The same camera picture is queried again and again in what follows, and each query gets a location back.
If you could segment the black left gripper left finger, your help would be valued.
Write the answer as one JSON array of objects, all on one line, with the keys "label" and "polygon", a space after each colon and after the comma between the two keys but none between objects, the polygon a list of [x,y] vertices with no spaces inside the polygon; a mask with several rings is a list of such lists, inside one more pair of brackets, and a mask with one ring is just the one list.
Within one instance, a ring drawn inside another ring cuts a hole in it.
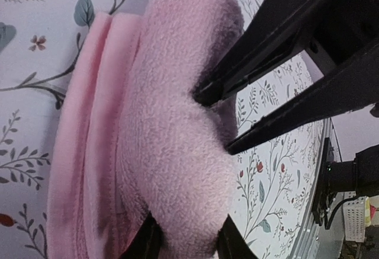
[{"label": "black left gripper left finger", "polygon": [[162,230],[151,213],[119,259],[158,259],[162,246]]}]

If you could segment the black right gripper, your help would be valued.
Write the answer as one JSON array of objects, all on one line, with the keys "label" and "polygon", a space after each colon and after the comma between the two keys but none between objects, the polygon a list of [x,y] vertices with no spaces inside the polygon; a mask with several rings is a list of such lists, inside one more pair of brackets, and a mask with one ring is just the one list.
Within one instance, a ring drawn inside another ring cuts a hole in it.
[{"label": "black right gripper", "polygon": [[376,39],[378,0],[264,0],[193,97],[211,107],[304,49],[325,76]]}]

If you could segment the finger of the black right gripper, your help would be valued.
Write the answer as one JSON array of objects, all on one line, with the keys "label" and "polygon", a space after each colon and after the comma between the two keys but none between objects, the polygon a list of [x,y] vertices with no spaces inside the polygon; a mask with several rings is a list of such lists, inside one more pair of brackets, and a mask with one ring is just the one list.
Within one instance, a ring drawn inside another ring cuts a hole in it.
[{"label": "finger of the black right gripper", "polygon": [[375,39],[328,75],[262,117],[231,141],[226,150],[236,155],[307,123],[360,110],[377,102],[378,40]]}]

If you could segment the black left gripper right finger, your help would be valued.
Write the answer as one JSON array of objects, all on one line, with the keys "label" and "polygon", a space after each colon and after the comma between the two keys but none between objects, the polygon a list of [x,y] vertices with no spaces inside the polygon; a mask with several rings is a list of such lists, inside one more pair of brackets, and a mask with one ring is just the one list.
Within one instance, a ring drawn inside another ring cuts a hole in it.
[{"label": "black left gripper right finger", "polygon": [[227,215],[218,232],[217,254],[219,259],[258,259],[243,239],[230,215]]}]

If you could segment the pink towel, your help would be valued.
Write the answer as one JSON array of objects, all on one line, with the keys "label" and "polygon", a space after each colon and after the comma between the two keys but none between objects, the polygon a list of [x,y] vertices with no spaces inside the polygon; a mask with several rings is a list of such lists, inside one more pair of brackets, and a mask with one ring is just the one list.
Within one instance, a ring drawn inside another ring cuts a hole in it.
[{"label": "pink towel", "polygon": [[149,0],[143,15],[98,13],[59,120],[47,196],[50,258],[136,258],[142,223],[159,258],[212,258],[230,208],[235,98],[192,98],[230,46],[236,0]]}]

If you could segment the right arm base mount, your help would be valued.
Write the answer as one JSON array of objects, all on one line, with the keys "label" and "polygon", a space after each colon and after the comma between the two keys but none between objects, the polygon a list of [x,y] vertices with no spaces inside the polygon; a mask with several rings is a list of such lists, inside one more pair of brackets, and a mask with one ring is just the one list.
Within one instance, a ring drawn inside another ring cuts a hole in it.
[{"label": "right arm base mount", "polygon": [[[378,145],[356,153],[354,160],[337,162],[330,138],[325,138],[319,176],[311,206],[314,221],[329,230],[338,209],[362,196],[378,195]],[[339,202],[330,215],[333,198],[338,193],[354,192],[355,196]]]}]

